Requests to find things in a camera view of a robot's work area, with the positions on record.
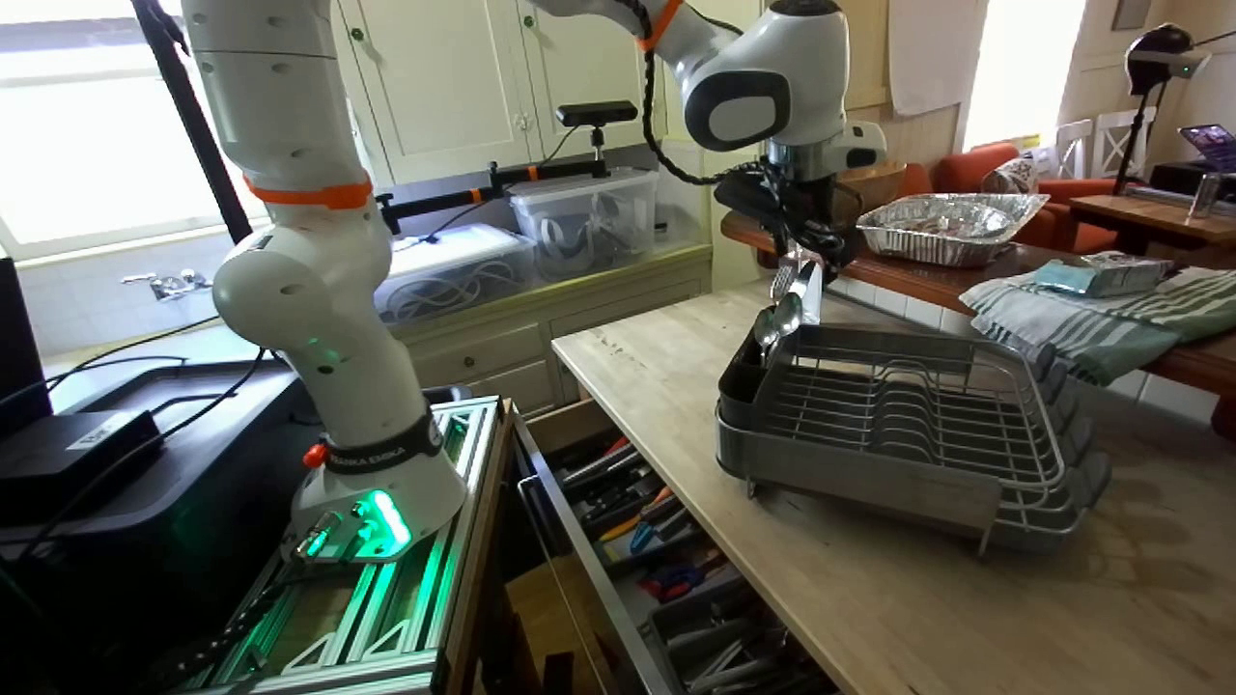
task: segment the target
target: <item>striped towel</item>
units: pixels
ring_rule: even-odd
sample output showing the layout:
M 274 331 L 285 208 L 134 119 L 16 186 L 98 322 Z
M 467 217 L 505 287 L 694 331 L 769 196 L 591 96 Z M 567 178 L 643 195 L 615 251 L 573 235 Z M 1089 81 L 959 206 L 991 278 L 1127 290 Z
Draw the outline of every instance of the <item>striped towel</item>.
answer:
M 1173 343 L 1236 330 L 1236 269 L 1186 268 L 1136 296 L 1065 296 L 1031 276 L 991 278 L 962 292 L 986 339 L 1038 359 L 1056 348 L 1076 380 L 1111 381 Z

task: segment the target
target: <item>gray dish rack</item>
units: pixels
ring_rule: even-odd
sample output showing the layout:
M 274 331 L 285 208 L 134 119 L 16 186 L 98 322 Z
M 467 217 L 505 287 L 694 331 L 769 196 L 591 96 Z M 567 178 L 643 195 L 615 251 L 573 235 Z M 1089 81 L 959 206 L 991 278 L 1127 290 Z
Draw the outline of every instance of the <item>gray dish rack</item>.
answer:
M 988 545 L 1052 554 L 1109 484 L 1076 381 L 953 335 L 803 326 L 721 375 L 720 462 Z

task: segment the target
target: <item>cup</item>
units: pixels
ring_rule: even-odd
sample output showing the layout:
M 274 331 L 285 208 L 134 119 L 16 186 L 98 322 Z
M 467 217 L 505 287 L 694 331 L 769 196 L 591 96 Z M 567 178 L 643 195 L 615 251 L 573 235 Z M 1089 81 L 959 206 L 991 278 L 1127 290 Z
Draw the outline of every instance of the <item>cup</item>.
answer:
M 1219 169 L 1204 169 L 1204 175 L 1196 178 L 1196 195 L 1194 195 L 1194 202 L 1190 202 L 1190 217 L 1186 217 L 1186 220 L 1204 220 L 1204 217 L 1212 217 L 1212 206 L 1219 202 L 1219 182 L 1226 182 Z

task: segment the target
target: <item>metal bowl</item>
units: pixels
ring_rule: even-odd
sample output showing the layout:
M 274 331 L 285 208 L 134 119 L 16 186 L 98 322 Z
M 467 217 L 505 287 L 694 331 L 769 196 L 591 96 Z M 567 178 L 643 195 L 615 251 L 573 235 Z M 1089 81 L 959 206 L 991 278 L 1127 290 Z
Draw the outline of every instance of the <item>metal bowl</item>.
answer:
M 868 251 L 930 268 L 988 268 L 1047 206 L 1042 195 L 924 195 L 856 217 Z

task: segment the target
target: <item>lamp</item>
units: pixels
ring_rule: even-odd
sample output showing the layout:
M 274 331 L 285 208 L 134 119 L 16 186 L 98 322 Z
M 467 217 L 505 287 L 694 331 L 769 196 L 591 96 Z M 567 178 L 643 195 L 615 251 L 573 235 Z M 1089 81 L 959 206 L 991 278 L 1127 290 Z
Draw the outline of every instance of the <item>lamp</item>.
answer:
M 1186 79 L 1190 81 L 1204 66 L 1204 57 L 1190 57 L 1190 49 L 1219 42 L 1230 34 L 1236 34 L 1236 33 L 1210 34 L 1210 40 L 1194 42 L 1190 33 L 1163 23 L 1163 29 L 1146 33 L 1146 34 L 1141 34 L 1127 47 L 1123 71 L 1127 71 L 1130 96 L 1141 96 L 1141 105 L 1136 105 L 1136 116 L 1130 116 L 1127 147 L 1120 153 L 1118 195 L 1127 182 L 1127 164 L 1130 164 L 1130 151 L 1136 151 L 1136 134 L 1142 130 L 1146 99 L 1150 99 L 1154 87 L 1159 87 L 1159 96 L 1163 96 L 1170 79 Z

